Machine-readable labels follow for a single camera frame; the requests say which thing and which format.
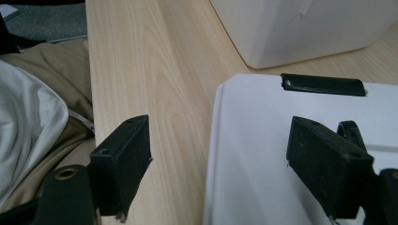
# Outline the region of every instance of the wood grain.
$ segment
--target wood grain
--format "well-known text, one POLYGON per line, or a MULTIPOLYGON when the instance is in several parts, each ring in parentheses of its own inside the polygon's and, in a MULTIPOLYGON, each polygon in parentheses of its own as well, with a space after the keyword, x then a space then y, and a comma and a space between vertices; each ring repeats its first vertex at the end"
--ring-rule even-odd
POLYGON ((155 160, 127 224, 202 223, 212 105, 231 76, 291 72, 398 84, 398 23, 362 50, 252 69, 207 0, 87 0, 86 10, 97 143, 130 117, 150 119, 155 160))

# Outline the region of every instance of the white bin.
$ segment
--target white bin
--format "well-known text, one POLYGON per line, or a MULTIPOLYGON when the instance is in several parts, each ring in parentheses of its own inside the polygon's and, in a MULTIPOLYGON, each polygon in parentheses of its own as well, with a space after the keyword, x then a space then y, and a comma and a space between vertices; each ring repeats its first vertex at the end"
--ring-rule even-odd
POLYGON ((398 0, 211 0, 246 64, 269 68, 374 42, 398 0))

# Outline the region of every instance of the dark gray carpet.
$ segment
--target dark gray carpet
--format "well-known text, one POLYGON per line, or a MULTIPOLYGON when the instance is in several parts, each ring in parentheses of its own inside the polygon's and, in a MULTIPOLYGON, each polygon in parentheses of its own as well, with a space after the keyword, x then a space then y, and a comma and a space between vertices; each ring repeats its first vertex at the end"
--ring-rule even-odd
POLYGON ((58 40, 87 35, 85 3, 65 6, 15 6, 20 14, 6 22, 14 35, 35 40, 58 40))

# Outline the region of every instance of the beige pants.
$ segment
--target beige pants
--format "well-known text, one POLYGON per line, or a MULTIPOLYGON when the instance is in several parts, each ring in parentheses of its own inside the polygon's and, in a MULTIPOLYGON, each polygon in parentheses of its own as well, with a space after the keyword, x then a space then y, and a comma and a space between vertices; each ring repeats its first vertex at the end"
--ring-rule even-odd
MULTIPOLYGON (((40 44, 23 53, 0 55, 3 60, 22 68, 47 83, 69 109, 93 121, 91 82, 86 40, 58 44, 40 44)), ((69 117, 68 123, 52 150, 24 178, 0 213, 36 198, 45 175, 56 167, 87 165, 95 148, 94 134, 83 123, 69 117)))

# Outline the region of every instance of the white plastic box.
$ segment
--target white plastic box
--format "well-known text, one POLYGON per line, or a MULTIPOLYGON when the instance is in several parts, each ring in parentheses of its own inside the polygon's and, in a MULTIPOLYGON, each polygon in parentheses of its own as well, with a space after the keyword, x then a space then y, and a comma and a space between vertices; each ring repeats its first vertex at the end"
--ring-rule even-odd
POLYGON ((246 64, 269 68, 374 42, 398 0, 211 0, 246 64))

